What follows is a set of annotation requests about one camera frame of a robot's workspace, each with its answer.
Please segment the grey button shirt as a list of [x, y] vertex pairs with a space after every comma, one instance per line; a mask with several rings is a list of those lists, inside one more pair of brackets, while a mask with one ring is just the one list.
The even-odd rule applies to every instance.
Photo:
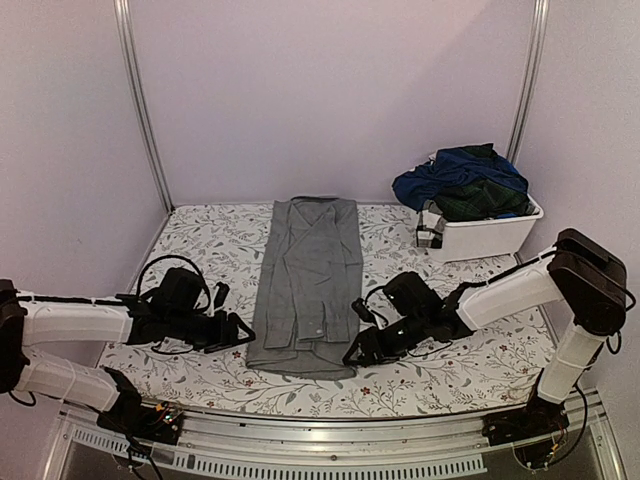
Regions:
[[354, 377], [342, 358], [360, 329], [351, 303], [362, 292], [363, 266], [355, 201], [275, 202], [247, 367], [321, 381]]

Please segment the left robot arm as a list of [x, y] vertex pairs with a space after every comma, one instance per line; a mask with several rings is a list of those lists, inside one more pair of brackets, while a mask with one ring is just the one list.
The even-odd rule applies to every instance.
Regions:
[[1, 282], [1, 391], [40, 393], [84, 404], [128, 434], [148, 426], [148, 412], [128, 378], [38, 351], [44, 343], [98, 341], [146, 345], [175, 339], [215, 353], [252, 342], [255, 332], [223, 308], [228, 292], [212, 295], [199, 279], [165, 280], [143, 294], [107, 298], [35, 295]]

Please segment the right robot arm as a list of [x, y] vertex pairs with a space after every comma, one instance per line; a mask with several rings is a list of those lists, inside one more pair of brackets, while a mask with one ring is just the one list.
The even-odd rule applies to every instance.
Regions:
[[535, 400], [517, 415], [517, 427], [527, 436], [554, 422], [554, 404], [567, 399], [636, 304], [623, 260], [574, 228], [562, 230], [530, 260], [485, 281], [463, 282], [445, 297], [414, 271], [398, 274], [380, 290], [400, 318], [358, 333], [342, 358], [346, 366], [391, 363], [427, 339], [467, 338], [533, 308], [564, 313], [564, 329], [552, 330], [556, 349], [536, 381]]

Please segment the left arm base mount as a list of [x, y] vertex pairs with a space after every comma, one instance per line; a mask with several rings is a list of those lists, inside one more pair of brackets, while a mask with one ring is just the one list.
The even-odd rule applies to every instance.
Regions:
[[105, 372], [115, 381], [118, 397], [109, 410], [99, 413], [97, 425], [135, 439], [176, 445], [184, 421], [183, 409], [167, 401], [145, 406], [124, 374], [109, 367]]

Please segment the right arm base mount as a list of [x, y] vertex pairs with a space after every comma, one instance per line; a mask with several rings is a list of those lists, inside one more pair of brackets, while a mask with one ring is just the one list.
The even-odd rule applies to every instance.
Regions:
[[481, 434], [491, 446], [558, 432], [569, 426], [564, 403], [552, 403], [537, 394], [519, 408], [483, 417]]

